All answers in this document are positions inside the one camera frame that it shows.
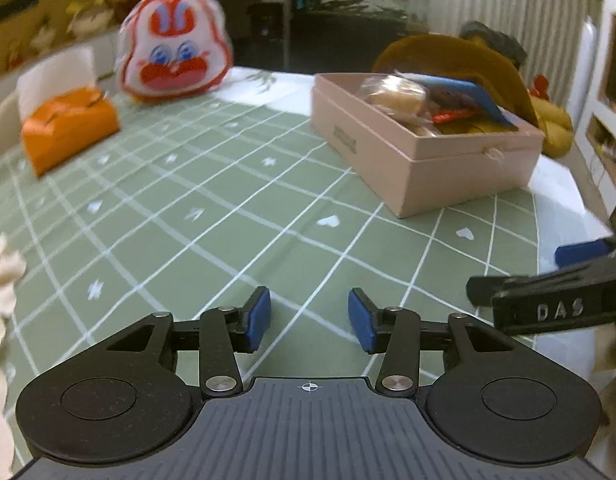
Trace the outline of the yellow snack packets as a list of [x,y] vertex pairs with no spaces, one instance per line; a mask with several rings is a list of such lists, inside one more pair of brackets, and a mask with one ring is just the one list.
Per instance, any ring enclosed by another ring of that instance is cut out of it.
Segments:
[[436,122],[435,128],[442,134],[491,134],[516,132],[514,124],[503,124],[490,117],[469,117],[451,120],[451,122]]

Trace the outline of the red snack packet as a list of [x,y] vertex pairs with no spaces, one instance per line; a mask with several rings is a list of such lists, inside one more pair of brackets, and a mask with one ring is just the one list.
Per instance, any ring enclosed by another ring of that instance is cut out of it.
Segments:
[[439,110],[431,114],[431,121],[435,125],[449,124],[449,122],[457,122],[458,120],[471,118],[477,113],[478,110],[474,107],[439,108]]

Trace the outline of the blue snack packet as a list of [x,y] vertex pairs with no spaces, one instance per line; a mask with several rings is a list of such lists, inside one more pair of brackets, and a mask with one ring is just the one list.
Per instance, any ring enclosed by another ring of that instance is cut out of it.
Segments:
[[478,113],[472,117],[490,117],[503,124],[513,124],[479,84],[424,74],[406,74],[405,78],[421,84],[428,90],[430,117],[439,108],[474,107]]

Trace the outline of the round bread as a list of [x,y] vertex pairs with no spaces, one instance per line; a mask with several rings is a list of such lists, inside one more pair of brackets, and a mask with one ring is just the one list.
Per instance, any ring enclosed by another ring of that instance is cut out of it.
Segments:
[[429,115],[428,90],[417,82],[395,75],[367,77],[358,97],[398,122],[426,122]]

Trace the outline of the green checkered tablecloth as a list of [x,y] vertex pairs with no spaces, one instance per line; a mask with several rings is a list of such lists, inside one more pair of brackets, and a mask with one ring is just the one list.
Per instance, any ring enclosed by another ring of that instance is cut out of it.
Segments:
[[375,377],[347,295],[443,321],[471,276],[532,274],[536,201],[489,195],[396,218],[311,128],[312,81],[245,72],[163,106],[116,100],[122,128],[37,178],[0,157],[0,234],[27,272],[0,362],[16,399],[32,378],[159,311],[178,320],[269,287],[272,324],[246,377]]

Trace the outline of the pink cardboard box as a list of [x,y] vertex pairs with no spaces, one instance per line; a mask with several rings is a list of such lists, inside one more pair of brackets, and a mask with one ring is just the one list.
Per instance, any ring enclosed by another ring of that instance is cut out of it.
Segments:
[[398,218],[523,188],[543,132],[509,113],[512,132],[420,136],[357,96],[364,74],[314,76],[311,124]]

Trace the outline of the white paper bag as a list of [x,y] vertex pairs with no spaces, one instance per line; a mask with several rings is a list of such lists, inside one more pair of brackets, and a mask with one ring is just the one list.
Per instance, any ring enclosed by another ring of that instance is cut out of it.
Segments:
[[[24,276],[26,266],[20,252],[11,248],[6,236],[0,234],[0,353],[17,303],[15,285]],[[0,363],[0,479],[12,477],[14,460],[13,433],[5,417],[8,391],[8,375]]]

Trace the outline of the brown fuzzy blanket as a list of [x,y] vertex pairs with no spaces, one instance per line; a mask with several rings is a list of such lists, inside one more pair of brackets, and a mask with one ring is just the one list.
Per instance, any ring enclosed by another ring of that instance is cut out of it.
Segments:
[[381,52],[374,73],[425,74],[479,84],[498,106],[539,126],[521,74],[508,58],[465,39],[419,34],[404,37]]

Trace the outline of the orange tissue pack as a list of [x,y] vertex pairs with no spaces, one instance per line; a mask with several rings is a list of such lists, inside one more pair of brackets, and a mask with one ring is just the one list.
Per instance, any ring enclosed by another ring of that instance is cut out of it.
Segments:
[[98,87],[87,44],[47,56],[16,83],[26,156],[40,178],[120,131],[116,107]]

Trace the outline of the rabbit face plastic bag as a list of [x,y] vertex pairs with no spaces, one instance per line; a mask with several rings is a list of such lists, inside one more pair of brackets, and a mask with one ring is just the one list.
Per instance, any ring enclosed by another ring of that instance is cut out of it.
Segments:
[[119,28],[119,87],[139,101],[205,93],[232,66],[231,39],[217,0],[141,0]]

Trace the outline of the beige dining chair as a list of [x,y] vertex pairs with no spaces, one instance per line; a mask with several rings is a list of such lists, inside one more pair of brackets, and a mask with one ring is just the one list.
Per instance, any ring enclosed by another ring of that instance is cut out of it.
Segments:
[[0,156],[20,145],[21,131],[18,95],[17,91],[13,91],[0,103]]

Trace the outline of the glass fish tank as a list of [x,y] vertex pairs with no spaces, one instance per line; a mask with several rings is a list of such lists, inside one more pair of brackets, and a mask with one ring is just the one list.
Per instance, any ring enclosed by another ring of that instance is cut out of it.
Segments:
[[427,32],[427,15],[428,0],[291,0],[285,67],[367,72],[389,44]]

